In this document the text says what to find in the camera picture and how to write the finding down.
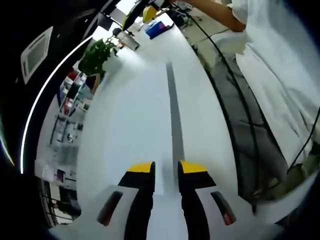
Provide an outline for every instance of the white tabletop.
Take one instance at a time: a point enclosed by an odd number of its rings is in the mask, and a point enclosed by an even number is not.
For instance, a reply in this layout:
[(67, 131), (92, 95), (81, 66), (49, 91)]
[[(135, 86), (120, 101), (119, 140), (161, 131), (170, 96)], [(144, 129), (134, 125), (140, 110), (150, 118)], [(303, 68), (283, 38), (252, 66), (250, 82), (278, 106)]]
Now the white tabletop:
[[(171, 21), (166, 14), (161, 20)], [(167, 62), (173, 67), (185, 160), (203, 164), (217, 185), (236, 193), (237, 173), (227, 124), (191, 46), (176, 26), (152, 40), (144, 32), (135, 39), (140, 47), (118, 52), (122, 66), (98, 87), (84, 120), (76, 174), (80, 206), (109, 184), (117, 185), (132, 163), (156, 159), (156, 184), (163, 181), (157, 169), (163, 167), (162, 160), (172, 162), (170, 97), (167, 86), (157, 79), (166, 76), (163, 66)], [(150, 69), (158, 74), (146, 81)], [(159, 94), (150, 94), (152, 89)]]

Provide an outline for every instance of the potted plant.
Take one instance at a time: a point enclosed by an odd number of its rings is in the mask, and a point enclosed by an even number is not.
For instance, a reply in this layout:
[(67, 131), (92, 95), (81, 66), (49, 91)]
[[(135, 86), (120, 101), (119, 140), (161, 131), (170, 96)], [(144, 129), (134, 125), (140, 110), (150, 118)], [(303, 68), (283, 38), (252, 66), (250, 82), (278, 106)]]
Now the potted plant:
[(79, 62), (78, 69), (87, 76), (105, 74), (106, 71), (103, 69), (103, 64), (110, 58), (112, 52), (116, 55), (115, 48), (116, 45), (110, 41), (110, 38), (105, 42), (102, 39), (96, 41), (85, 51), (82, 60)]

